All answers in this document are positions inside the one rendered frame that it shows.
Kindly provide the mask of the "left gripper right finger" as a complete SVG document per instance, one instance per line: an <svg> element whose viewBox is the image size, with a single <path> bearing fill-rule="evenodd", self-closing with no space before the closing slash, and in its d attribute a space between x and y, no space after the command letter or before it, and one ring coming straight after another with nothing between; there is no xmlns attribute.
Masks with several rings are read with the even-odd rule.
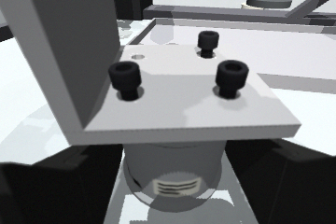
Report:
<svg viewBox="0 0 336 224"><path fill-rule="evenodd" d="M336 155L282 138L227 140L259 224L336 224Z"/></svg>

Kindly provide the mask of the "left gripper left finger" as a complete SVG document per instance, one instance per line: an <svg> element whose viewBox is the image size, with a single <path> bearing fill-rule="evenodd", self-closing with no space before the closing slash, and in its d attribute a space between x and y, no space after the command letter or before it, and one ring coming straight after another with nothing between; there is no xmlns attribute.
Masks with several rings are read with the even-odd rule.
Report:
<svg viewBox="0 0 336 224"><path fill-rule="evenodd" d="M104 224L122 144L70 146L33 164L0 162L0 224Z"/></svg>

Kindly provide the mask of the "black socket-head screw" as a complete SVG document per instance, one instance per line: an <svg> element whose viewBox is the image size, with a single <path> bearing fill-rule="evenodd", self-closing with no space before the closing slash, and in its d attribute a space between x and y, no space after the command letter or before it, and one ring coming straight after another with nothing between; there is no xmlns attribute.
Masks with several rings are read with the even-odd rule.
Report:
<svg viewBox="0 0 336 224"><path fill-rule="evenodd" d="M198 34L198 48L201 49L201 57L211 59L213 49L217 48L219 33L215 31L201 31Z"/></svg>
<svg viewBox="0 0 336 224"><path fill-rule="evenodd" d="M217 66L216 84L219 96L234 99L236 92L245 86L248 76L248 66L237 60L226 60Z"/></svg>
<svg viewBox="0 0 336 224"><path fill-rule="evenodd" d="M135 101L138 97L137 88L141 85L140 67L136 62L123 61L112 64L108 69L112 87L120 91L122 100Z"/></svg>

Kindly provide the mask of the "grey l-shaped bracket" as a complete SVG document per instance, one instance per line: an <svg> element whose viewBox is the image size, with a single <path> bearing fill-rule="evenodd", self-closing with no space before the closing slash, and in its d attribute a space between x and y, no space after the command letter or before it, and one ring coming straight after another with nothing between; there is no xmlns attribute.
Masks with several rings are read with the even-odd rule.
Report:
<svg viewBox="0 0 336 224"><path fill-rule="evenodd" d="M230 44L121 45L114 0L0 0L0 10L69 146L294 138L302 123ZM217 66L245 63L245 86L219 96ZM109 67L140 67L122 100Z"/></svg>

